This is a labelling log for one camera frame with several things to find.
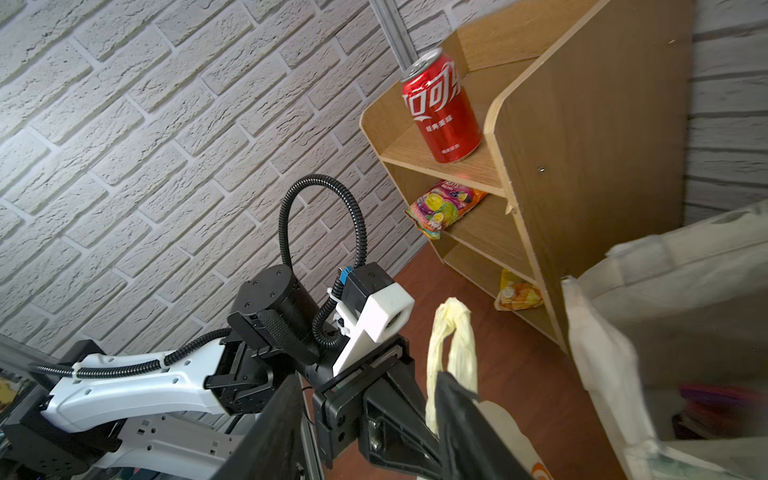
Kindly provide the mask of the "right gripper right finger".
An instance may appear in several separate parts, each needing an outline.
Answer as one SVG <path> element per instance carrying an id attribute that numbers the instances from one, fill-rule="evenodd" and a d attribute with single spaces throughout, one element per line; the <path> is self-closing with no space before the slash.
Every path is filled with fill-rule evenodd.
<path id="1" fill-rule="evenodd" d="M 437 375 L 435 407 L 443 479 L 529 479 L 475 405 L 476 395 L 448 372 Z"/>

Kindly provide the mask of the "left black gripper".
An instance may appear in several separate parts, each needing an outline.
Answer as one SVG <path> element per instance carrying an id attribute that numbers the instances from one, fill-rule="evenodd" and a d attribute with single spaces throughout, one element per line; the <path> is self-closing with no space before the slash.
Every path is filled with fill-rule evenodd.
<path id="1" fill-rule="evenodd" d="M 285 265 L 245 282 L 233 302 L 224 354 L 205 387 L 229 413 L 258 415 L 295 375 L 302 410 L 312 397 L 316 456 L 323 468 L 356 445 L 373 466 L 427 479 L 440 477 L 438 441 L 428 429 L 426 401 L 415 379 L 409 345 L 398 332 L 338 376 L 340 348 L 311 344 L 317 303 Z"/>

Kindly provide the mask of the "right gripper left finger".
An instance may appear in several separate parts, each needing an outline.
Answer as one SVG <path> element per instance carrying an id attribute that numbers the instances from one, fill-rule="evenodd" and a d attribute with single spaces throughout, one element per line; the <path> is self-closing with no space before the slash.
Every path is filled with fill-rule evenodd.
<path id="1" fill-rule="evenodd" d="M 300 381 L 284 381 L 214 480 L 299 479 L 303 473 Z"/>

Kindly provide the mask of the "thin cream plastic bag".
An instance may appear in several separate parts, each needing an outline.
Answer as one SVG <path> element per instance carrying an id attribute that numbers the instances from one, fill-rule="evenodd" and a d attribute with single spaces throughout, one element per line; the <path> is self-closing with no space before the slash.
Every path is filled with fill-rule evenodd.
<path id="1" fill-rule="evenodd" d="M 430 337 L 426 382 L 427 406 L 425 420 L 429 430 L 438 438 L 435 407 L 437 375 L 452 374 L 461 386 L 476 395 L 475 405 L 513 456 L 531 474 L 529 479 L 550 479 L 552 474 L 529 438 L 521 431 L 512 415 L 502 406 L 483 401 L 478 395 L 478 359 L 471 312 L 456 298 L 449 298 L 435 312 Z"/>

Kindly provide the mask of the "purple candy bag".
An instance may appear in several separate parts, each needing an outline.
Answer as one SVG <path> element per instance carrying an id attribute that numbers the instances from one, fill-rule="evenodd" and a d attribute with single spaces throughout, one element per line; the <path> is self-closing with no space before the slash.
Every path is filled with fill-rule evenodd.
<path id="1" fill-rule="evenodd" d="M 678 440 L 767 436 L 767 393 L 733 385 L 683 384 L 682 410 L 672 417 Z"/>

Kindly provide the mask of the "canvas tote bag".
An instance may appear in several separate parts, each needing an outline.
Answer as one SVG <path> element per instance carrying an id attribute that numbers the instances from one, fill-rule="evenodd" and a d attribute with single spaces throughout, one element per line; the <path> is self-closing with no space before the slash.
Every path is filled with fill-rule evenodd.
<path id="1" fill-rule="evenodd" d="M 572 358 L 630 479 L 763 479 L 767 436 L 678 440 L 683 384 L 767 393 L 767 205 L 614 246 L 562 282 Z"/>

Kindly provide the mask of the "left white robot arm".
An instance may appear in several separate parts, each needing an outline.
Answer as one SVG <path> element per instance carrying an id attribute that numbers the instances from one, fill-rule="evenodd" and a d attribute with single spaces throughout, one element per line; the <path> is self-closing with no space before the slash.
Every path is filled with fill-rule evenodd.
<path id="1" fill-rule="evenodd" d="M 376 264 L 333 296 L 340 345 L 312 339 L 316 302 L 276 265 L 245 282 L 228 327 L 170 352 L 109 356 L 91 341 L 54 365 L 2 431 L 38 478 L 136 467 L 188 479 L 318 478 L 349 445 L 372 465 L 441 475 L 407 341 L 413 298 Z"/>

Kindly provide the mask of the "yellow chip bag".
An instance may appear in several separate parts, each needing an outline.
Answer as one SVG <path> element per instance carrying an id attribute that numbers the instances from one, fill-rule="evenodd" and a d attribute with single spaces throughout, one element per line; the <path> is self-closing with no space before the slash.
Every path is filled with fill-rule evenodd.
<path id="1" fill-rule="evenodd" d="M 542 305 L 543 298 L 536 286 L 509 270 L 502 270 L 499 292 L 494 301 L 496 310 L 522 311 Z"/>

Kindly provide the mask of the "pink green candy bag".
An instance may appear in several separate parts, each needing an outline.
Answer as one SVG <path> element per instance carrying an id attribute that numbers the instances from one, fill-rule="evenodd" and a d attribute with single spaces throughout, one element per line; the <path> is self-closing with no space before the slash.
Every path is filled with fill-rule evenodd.
<path id="1" fill-rule="evenodd" d="M 439 240 L 443 231 L 459 221 L 487 195 L 487 192 L 481 190 L 440 180 L 411 203 L 405 213 L 424 236 L 430 240 Z"/>

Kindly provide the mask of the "red cola can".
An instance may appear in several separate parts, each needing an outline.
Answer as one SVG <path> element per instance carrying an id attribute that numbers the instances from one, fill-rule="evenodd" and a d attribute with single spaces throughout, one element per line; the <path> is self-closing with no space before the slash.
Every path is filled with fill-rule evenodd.
<path id="1" fill-rule="evenodd" d="M 482 130 L 461 85 L 455 61 L 434 48 L 401 78 L 402 97 L 435 160 L 458 162 L 482 142 Z"/>

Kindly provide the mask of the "wooden shelf unit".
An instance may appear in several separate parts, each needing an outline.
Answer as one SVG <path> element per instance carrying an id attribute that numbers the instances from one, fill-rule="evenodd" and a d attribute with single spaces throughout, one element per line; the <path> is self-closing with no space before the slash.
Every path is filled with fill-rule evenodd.
<path id="1" fill-rule="evenodd" d="M 399 85 L 360 126 L 406 202 L 440 179 L 487 193 L 433 249 L 490 295 L 503 270 L 536 285 L 523 319 L 566 348 L 562 278 L 682 221 L 691 44 L 688 1 L 518 1 L 443 42 L 484 129 L 471 156 L 436 162 Z"/>

